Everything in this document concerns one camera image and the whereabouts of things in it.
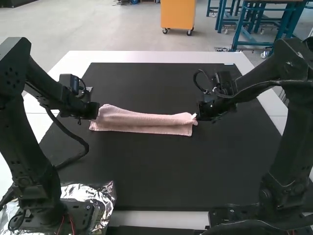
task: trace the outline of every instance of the white table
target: white table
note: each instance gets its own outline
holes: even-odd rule
[[[49,72],[56,81],[62,73],[72,73],[82,77],[90,63],[222,63],[236,64],[242,74],[253,65],[241,52],[165,52],[165,51],[70,51]],[[260,103],[283,134],[287,120],[287,107],[271,89],[258,96]],[[30,94],[24,97],[28,121],[38,142],[52,124],[51,119]],[[12,184],[11,173],[3,157],[0,156],[0,196]],[[207,212],[170,211],[115,211],[111,225],[133,225],[145,227],[204,229],[208,225]]]

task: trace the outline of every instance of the cart wheel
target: cart wheel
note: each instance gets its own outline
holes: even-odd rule
[[[229,47],[223,47],[222,48],[222,52],[229,52],[230,51],[230,48]]]
[[[262,59],[266,59],[268,54],[269,54],[269,51],[263,51],[260,56]]]

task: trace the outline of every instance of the folded towel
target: folded towel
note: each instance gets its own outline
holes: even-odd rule
[[[99,109],[98,117],[91,122],[89,129],[191,136],[193,125],[198,125],[196,114],[143,114],[105,104]]]

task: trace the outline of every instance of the red wire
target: red wire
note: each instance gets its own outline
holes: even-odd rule
[[[57,235],[59,235],[59,232],[60,232],[60,229],[61,229],[61,226],[62,226],[63,223],[64,223],[64,215],[62,217],[62,222],[61,222],[60,227],[58,229]]]
[[[72,227],[73,235],[75,235],[75,226],[74,226],[74,222],[73,222],[72,217],[71,217],[70,215],[68,215],[68,217],[69,217],[70,224],[71,224],[71,227]]]

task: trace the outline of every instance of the caster wheel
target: caster wheel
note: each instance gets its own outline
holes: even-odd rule
[[[224,34],[227,34],[228,33],[228,27],[222,27],[222,31],[224,32]]]
[[[222,52],[229,52],[230,48],[229,47],[223,47]]]
[[[261,53],[260,57],[261,57],[262,59],[266,59],[267,56],[268,56],[268,54],[269,54],[269,51],[263,51],[263,52]]]

